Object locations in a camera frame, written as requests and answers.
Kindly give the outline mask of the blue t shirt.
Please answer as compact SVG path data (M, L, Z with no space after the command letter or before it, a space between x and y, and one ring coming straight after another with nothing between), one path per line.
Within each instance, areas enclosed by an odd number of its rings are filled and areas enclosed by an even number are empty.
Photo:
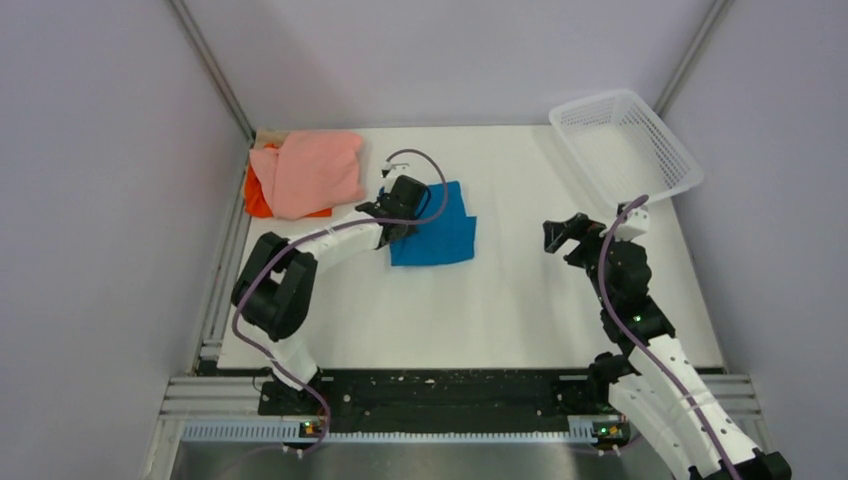
M459 181L431 184L419 201L421 218L437 212L444 195L448 204L432 222L417 226L417 232L389 245L392 267L433 267L468 261L475 256L477 217L467 213Z

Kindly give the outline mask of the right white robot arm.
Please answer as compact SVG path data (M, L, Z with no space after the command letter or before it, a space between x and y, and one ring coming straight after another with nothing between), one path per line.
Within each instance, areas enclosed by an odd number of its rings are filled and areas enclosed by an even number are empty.
M542 228L547 253L576 241L564 260L586 273L603 329L620 349L590 365L589 404L623 414L676 479L791 478L788 461L766 452L721 406L650 296L647 253L634 241L647 229L646 213L629 213L611 240L606 225L584 213Z

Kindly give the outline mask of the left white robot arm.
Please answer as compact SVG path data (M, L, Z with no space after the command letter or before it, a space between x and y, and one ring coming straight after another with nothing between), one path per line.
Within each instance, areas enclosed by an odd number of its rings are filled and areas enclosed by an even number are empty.
M407 175L341 219L307 234L259 237L231 291L232 334L260 353L273 378L271 390L297 413L323 414L327 402L314 381L320 369L299 332L310 310L317 277L353 257L417 233L432 200L430 187Z

